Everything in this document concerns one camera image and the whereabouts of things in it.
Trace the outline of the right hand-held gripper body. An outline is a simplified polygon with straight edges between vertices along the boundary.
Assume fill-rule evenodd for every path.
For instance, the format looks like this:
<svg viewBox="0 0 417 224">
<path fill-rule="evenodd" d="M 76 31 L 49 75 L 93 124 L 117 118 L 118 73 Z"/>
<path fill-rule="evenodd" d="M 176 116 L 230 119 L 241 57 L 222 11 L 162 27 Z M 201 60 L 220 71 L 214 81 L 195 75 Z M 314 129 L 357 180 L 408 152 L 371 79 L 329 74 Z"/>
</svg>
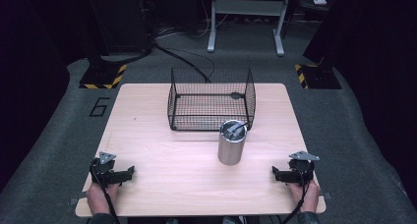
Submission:
<svg viewBox="0 0 417 224">
<path fill-rule="evenodd" d="M 300 186 L 306 185 L 314 178 L 314 162 L 320 161 L 320 157 L 303 150 L 292 153 L 289 157 L 290 182 L 298 183 Z"/>
</svg>

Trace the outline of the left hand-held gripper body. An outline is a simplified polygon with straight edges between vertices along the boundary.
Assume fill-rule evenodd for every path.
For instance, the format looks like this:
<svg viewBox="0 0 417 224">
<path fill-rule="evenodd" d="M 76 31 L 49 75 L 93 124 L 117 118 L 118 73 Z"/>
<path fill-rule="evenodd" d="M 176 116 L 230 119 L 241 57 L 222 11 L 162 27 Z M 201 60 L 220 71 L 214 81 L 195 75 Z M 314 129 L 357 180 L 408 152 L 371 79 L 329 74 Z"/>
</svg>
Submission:
<svg viewBox="0 0 417 224">
<path fill-rule="evenodd" d="M 101 152 L 90 164 L 89 172 L 91 180 L 94 183 L 107 187 L 110 184 L 116 184 L 115 172 L 113 171 L 115 163 L 115 154 Z"/>
</svg>

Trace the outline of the steel tumbler with straw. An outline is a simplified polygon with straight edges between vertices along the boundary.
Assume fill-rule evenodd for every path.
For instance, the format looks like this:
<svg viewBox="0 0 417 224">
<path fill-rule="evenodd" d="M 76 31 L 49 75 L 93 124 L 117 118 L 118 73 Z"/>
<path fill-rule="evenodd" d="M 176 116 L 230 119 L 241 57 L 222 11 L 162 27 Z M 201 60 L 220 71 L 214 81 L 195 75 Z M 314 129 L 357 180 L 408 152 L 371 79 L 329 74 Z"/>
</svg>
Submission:
<svg viewBox="0 0 417 224">
<path fill-rule="evenodd" d="M 217 157 L 228 166 L 240 162 L 247 137 L 247 126 L 237 120 L 224 122 L 219 129 Z"/>
</svg>

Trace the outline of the black wire mesh basket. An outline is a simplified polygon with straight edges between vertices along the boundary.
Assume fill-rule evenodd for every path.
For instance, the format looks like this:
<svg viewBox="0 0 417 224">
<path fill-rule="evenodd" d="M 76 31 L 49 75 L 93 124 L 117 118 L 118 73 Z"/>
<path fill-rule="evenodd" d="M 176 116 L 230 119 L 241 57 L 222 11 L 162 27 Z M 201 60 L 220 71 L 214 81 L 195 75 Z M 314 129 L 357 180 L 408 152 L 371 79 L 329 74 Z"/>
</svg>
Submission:
<svg viewBox="0 0 417 224">
<path fill-rule="evenodd" d="M 167 117 L 173 131 L 218 131 L 237 120 L 252 128 L 256 89 L 250 68 L 172 68 Z"/>
</svg>

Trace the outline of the person's right hand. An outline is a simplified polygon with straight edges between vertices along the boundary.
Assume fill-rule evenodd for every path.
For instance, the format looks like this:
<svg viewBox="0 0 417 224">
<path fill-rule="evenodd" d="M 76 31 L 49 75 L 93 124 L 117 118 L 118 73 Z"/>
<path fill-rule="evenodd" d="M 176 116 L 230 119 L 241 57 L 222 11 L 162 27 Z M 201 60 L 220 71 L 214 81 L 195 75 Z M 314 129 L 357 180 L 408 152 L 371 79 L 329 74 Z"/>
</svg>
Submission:
<svg viewBox="0 0 417 224">
<path fill-rule="evenodd" d="M 310 181 L 306 188 L 300 187 L 297 184 L 288 184 L 287 187 L 296 204 L 303 200 L 299 209 L 300 212 L 315 213 L 317 211 L 321 189 L 315 181 Z"/>
</svg>

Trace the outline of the person's left hand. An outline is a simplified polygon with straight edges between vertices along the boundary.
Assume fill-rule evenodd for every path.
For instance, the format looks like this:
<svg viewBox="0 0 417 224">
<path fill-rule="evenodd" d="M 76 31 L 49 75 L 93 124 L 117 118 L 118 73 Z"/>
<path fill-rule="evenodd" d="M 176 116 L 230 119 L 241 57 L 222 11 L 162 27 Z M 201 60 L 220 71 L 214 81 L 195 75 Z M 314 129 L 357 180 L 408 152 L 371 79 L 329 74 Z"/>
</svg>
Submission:
<svg viewBox="0 0 417 224">
<path fill-rule="evenodd" d="M 116 184 L 109 185 L 105 191 L 110 197 L 112 203 L 116 202 L 119 186 Z M 97 183 L 92 183 L 86 192 L 88 205 L 91 214 L 106 213 L 110 214 L 110 207 L 106 200 L 104 191 Z"/>
</svg>

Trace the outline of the black stand base striped edge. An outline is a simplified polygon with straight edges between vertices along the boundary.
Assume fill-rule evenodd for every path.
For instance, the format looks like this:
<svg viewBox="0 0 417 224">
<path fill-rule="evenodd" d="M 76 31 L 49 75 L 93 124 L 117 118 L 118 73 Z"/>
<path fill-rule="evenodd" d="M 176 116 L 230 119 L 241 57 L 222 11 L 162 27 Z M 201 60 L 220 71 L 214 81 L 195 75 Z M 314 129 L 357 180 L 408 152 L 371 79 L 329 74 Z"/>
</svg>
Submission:
<svg viewBox="0 0 417 224">
<path fill-rule="evenodd" d="M 341 89 L 332 70 L 322 70 L 316 65 L 295 66 L 301 86 L 305 89 Z"/>
<path fill-rule="evenodd" d="M 80 80 L 79 88 L 115 88 L 120 84 L 126 69 L 126 65 L 120 64 L 106 64 L 100 70 L 88 67 Z"/>
</svg>

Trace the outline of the black cabinet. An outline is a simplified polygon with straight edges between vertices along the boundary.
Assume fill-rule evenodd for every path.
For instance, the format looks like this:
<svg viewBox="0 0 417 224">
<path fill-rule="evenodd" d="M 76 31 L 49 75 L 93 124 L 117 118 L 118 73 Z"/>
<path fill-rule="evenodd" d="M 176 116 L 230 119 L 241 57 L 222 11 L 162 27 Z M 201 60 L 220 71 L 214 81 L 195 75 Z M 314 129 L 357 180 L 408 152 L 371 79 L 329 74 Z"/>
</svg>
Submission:
<svg viewBox="0 0 417 224">
<path fill-rule="evenodd" d="M 145 0 L 89 1 L 108 53 L 149 54 Z"/>
</svg>

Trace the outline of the white metal desk frame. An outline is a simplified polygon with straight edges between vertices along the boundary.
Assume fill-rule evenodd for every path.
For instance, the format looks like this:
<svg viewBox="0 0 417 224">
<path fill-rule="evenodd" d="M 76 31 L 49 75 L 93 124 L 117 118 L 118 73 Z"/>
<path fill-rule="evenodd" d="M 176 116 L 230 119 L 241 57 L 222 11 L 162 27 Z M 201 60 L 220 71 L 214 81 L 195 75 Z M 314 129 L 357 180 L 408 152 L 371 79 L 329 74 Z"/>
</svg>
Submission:
<svg viewBox="0 0 417 224">
<path fill-rule="evenodd" d="M 284 55 L 281 31 L 287 12 L 289 0 L 262 1 L 262 0 L 211 0 L 210 33 L 207 51 L 212 53 L 216 40 L 216 16 L 225 15 L 251 15 L 278 17 L 277 27 L 272 31 L 275 51 L 280 57 Z"/>
</svg>

